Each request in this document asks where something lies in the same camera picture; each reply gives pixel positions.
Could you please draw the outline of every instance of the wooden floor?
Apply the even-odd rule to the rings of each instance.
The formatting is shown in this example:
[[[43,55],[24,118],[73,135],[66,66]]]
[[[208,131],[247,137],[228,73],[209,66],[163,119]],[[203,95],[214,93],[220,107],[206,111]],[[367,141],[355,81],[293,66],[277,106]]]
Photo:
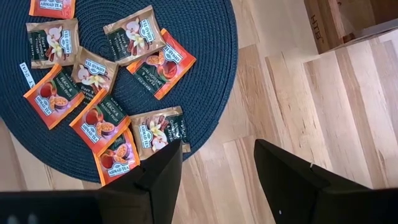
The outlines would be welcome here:
[[[212,137],[183,163],[174,223],[274,223],[256,138],[365,186],[398,187],[398,31],[318,56],[302,0],[232,2],[234,88]],[[45,166],[3,122],[0,137],[0,190],[98,187]]]

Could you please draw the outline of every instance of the ahmad tea logo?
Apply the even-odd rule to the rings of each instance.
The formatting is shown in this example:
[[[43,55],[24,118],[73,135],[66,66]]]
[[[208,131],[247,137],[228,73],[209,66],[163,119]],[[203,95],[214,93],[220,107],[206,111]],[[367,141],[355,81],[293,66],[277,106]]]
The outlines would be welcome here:
[[[115,163],[112,165],[112,168],[108,169],[108,174],[110,177],[115,177],[117,175],[125,174],[129,172],[130,167],[128,163],[125,164],[120,164],[120,163]]]
[[[90,59],[85,60],[85,67],[92,75],[104,75],[106,67],[102,64],[96,63]]]
[[[62,31],[60,45],[63,48],[65,54],[72,54],[72,38],[70,36],[70,30]]]
[[[97,129],[93,125],[83,123],[80,128],[93,143],[97,143],[100,140],[97,135]]]
[[[46,116],[50,116],[52,113],[52,110],[50,108],[50,102],[46,98],[42,98],[41,96],[36,96],[35,101],[37,105],[40,107],[40,109],[43,111],[43,113]]]
[[[164,58],[169,62],[175,62],[176,64],[178,64],[182,61],[182,56],[176,50],[174,50],[174,48],[170,46],[170,44],[167,44],[163,48],[163,53]]]
[[[139,126],[139,135],[141,137],[142,147],[144,149],[151,148],[150,142],[154,138],[154,135],[147,129],[146,125]]]
[[[146,39],[147,42],[152,42],[155,40],[155,34],[152,31],[150,22],[148,19],[144,19],[141,23],[141,28],[139,29],[139,34]]]
[[[62,0],[40,0],[40,8],[61,11]]]

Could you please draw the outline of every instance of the wooden furniture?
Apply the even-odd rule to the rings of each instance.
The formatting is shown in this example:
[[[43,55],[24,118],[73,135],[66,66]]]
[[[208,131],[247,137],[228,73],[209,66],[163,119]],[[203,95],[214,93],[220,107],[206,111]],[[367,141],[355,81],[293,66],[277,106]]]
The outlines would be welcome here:
[[[396,0],[305,0],[320,54],[398,28]]]

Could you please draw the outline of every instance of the navy blue mat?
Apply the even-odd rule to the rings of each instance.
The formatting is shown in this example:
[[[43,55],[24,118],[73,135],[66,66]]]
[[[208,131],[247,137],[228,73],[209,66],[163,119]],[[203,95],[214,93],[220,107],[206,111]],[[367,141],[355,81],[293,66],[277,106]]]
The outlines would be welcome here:
[[[232,89],[238,57],[236,21],[229,0],[76,0],[80,44],[112,60],[103,26],[153,5],[161,28],[166,28],[197,58],[193,68],[160,101],[119,69],[113,96],[129,114],[181,106],[192,152],[210,137]],[[79,106],[49,131],[23,98],[29,86],[19,68],[30,67],[26,22],[54,19],[30,17],[28,0],[4,0],[0,9],[0,115],[22,145],[50,167],[72,177],[99,182],[91,151],[69,127]],[[37,83],[49,71],[30,70]]]

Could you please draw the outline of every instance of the tea packet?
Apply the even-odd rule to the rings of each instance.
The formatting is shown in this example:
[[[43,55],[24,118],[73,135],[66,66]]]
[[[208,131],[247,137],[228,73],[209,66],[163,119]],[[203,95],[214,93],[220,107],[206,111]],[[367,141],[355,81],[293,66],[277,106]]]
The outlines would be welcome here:
[[[104,26],[114,61],[129,65],[165,46],[152,6]]]
[[[30,0],[29,15],[72,19],[75,15],[75,0]]]
[[[101,185],[104,186],[140,164],[130,129],[126,129],[100,156],[94,155]]]
[[[47,127],[52,129],[83,101],[84,94],[74,84],[70,74],[61,65],[55,64],[24,97]]]
[[[95,155],[101,155],[129,126],[126,112],[103,88],[69,124]]]
[[[158,100],[173,88],[196,61],[167,30],[162,29],[161,34],[166,41],[162,50],[142,57],[127,67]]]
[[[79,47],[77,19],[27,23],[32,68],[73,65]]]
[[[75,64],[73,65],[72,79],[83,90],[86,103],[91,101],[101,90],[112,91],[118,65],[106,60],[83,47],[79,47]]]
[[[191,151],[181,107],[133,115],[130,119],[140,160],[149,158],[176,139],[182,140],[183,152]]]

